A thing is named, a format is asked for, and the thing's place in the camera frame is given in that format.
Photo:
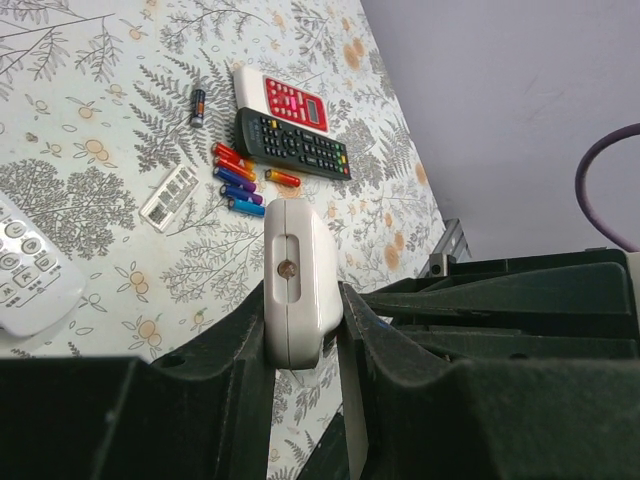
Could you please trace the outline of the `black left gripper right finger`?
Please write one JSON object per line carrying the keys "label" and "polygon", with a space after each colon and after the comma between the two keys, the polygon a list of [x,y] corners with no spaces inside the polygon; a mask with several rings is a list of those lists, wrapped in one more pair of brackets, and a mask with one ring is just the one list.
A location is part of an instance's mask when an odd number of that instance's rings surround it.
{"label": "black left gripper right finger", "polygon": [[635,360],[446,361],[340,289],[354,479],[635,479]]}

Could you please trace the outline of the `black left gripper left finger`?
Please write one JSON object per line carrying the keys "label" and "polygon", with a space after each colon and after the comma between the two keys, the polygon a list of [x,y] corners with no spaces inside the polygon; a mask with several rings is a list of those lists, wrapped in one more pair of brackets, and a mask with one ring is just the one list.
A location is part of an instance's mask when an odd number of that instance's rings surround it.
{"label": "black left gripper left finger", "polygon": [[275,371],[264,293],[153,362],[1,364],[5,479],[262,479]]}

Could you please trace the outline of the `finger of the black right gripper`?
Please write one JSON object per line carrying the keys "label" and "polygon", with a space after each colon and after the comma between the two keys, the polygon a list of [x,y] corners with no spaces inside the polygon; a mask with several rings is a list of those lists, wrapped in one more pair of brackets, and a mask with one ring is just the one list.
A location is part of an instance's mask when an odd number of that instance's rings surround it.
{"label": "finger of the black right gripper", "polygon": [[363,297],[425,349],[450,359],[636,360],[639,321],[626,253],[453,263]]}

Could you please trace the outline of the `blue battery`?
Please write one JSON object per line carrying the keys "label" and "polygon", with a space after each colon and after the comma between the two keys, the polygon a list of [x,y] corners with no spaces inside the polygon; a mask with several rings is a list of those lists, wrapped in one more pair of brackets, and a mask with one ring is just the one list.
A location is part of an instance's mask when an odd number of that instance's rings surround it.
{"label": "blue battery", "polygon": [[261,205],[236,198],[228,199],[228,208],[231,211],[262,218],[265,215],[265,208]]}

